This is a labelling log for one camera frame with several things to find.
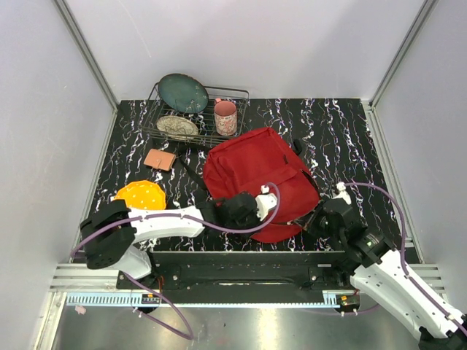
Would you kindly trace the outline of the red student backpack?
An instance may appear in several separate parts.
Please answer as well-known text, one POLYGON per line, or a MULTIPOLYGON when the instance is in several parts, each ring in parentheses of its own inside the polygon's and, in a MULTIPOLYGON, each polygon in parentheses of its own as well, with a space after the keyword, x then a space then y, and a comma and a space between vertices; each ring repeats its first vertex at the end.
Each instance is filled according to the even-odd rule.
POLYGON ((279 211, 272 223, 252 238, 275 244, 296 236, 301 227, 296 220, 311 213, 320 202, 319 188, 303 160, 270 127, 259 128, 210 149, 202 175, 186 163, 189 144, 179 148, 178 157, 190 178, 213 198, 232 198, 248 192, 258 195, 260 187, 272 182, 279 188, 279 211))

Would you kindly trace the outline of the dark wire dish rack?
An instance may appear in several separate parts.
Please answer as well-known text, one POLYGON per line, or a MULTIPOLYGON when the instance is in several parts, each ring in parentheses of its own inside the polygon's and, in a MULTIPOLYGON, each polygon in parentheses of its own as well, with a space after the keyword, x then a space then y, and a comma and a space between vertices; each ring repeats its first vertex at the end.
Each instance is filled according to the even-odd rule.
POLYGON ((240 136, 247 131, 245 122, 245 114, 247 107, 250 104, 250 93, 247 90, 235 89, 229 87, 213 87, 207 86, 206 90, 209 94, 209 103, 204 111, 198 114, 181 113, 161 100, 158 93, 158 84, 154 84, 149 97, 147 99, 147 114, 145 115, 141 129, 148 133, 153 139, 179 141, 173 139, 163 132, 160 132, 157 127, 157 121, 166 115, 176 115, 189 119, 198 127, 199 134, 191 140, 181 141, 185 143, 203 144, 208 147, 214 147, 229 139, 240 136), (215 127, 214 105, 215 99, 232 101, 237 108, 237 130, 232 136, 221 136, 215 127))

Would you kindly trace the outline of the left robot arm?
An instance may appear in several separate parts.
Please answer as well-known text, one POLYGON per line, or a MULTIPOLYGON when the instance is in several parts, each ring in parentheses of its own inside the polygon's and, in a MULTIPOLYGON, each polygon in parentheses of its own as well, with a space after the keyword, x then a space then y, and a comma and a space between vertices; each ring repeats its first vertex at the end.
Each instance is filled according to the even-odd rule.
POLYGON ((149 210, 115 200, 80 224, 85 263, 90 270, 116 268, 131 275, 143 289, 157 281, 157 270, 147 253, 135 245, 162 238, 196 238, 215 233, 250 235, 260 230, 277 204, 274 194, 241 192, 232 198, 212 200, 184 209, 149 210))

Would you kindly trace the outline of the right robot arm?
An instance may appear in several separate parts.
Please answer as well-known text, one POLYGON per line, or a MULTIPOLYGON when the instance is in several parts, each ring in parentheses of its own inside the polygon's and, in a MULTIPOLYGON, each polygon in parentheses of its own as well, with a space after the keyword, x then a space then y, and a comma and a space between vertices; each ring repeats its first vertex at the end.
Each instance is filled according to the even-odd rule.
POLYGON ((336 287, 370 296, 417 339, 419 349, 466 348, 466 314, 419 277, 384 233, 363 225, 344 199, 320 203, 312 226, 342 246, 344 256, 331 265, 336 287))

